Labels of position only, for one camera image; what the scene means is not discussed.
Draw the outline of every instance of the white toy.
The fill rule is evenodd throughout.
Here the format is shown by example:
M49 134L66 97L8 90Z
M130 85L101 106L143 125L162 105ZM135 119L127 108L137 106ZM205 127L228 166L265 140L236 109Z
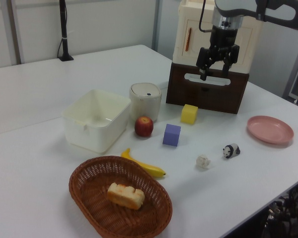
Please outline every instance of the white toy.
M211 161L208 159L206 155L200 155L197 158L197 166L202 167L203 169L206 169L210 162Z
M223 154L224 154L225 158L229 159L231 157L239 155L240 154L240 149L239 149L237 144L233 143L233 144L227 145L223 149Z

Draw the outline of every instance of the white wall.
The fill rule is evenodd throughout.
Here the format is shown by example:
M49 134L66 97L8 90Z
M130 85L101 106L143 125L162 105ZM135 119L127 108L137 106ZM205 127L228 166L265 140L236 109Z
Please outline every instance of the white wall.
M282 97L298 57L298 31L263 24L249 81Z
M156 51L172 59L178 27L181 0L160 0L156 35Z
M16 64L7 6L0 2L0 67Z
M66 0L72 56L132 45L152 47L155 0ZM53 59L61 40L59 0L15 0L22 62Z
M181 0L161 0L156 50L172 59ZM249 81L282 96L298 56L298 31L264 23Z

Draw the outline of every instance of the white container with lid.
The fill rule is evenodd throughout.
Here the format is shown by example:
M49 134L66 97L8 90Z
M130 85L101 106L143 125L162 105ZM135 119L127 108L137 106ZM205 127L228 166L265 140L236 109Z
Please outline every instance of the white container with lid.
M161 104L161 90L152 83L136 83L130 87L130 117L146 116L156 121Z

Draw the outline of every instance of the brown woven basket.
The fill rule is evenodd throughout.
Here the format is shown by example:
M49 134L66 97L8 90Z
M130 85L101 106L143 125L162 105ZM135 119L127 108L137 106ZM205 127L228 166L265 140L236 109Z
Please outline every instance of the brown woven basket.
M145 200L132 210L107 199L111 183L141 189ZM103 238L152 238L169 224L172 203L165 189L135 162L102 156L82 163L70 178L70 193Z

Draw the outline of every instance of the purple cube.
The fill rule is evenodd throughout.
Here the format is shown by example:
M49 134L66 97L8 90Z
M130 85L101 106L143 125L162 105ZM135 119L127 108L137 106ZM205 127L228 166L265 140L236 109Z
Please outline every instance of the purple cube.
M167 124L164 131L163 144L178 146L181 127Z

